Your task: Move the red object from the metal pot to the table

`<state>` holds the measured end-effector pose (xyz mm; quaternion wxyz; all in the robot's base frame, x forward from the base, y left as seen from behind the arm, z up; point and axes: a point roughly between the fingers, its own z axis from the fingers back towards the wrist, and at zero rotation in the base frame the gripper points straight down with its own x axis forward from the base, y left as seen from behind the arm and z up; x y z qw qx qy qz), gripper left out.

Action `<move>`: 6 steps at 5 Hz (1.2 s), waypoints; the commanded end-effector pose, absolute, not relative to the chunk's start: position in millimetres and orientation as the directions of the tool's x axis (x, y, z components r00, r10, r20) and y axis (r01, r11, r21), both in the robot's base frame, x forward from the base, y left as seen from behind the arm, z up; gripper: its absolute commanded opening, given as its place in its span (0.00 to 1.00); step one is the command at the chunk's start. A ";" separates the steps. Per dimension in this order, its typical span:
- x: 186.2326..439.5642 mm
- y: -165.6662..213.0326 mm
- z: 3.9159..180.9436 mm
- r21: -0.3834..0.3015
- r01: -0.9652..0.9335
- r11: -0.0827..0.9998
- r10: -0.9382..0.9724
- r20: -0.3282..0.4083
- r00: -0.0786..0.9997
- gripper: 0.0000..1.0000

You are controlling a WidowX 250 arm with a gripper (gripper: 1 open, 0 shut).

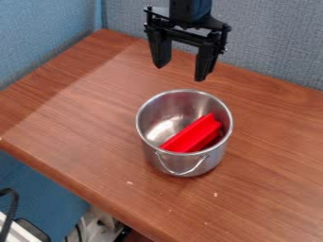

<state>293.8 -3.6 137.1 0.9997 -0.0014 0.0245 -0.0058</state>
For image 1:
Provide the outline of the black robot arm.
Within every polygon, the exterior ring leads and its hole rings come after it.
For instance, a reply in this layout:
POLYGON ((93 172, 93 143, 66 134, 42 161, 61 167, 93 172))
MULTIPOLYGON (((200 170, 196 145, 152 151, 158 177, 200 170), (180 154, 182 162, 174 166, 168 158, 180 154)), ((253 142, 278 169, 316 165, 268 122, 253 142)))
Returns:
POLYGON ((144 31, 153 65, 162 68, 170 62, 173 42, 196 47, 194 81, 202 81, 213 72, 232 30, 212 16, 210 10, 212 0, 169 0, 166 8, 144 8, 144 31))

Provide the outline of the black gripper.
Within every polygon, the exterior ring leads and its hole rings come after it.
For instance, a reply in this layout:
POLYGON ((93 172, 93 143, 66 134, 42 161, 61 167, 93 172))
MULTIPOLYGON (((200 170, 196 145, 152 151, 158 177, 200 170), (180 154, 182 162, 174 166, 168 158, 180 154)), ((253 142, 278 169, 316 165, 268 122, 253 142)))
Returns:
POLYGON ((202 81, 213 72, 218 53, 225 51, 232 27, 217 20, 210 5, 146 6, 145 31, 153 65, 162 68, 172 59, 172 39, 188 45, 202 45, 196 54, 194 81, 202 81))

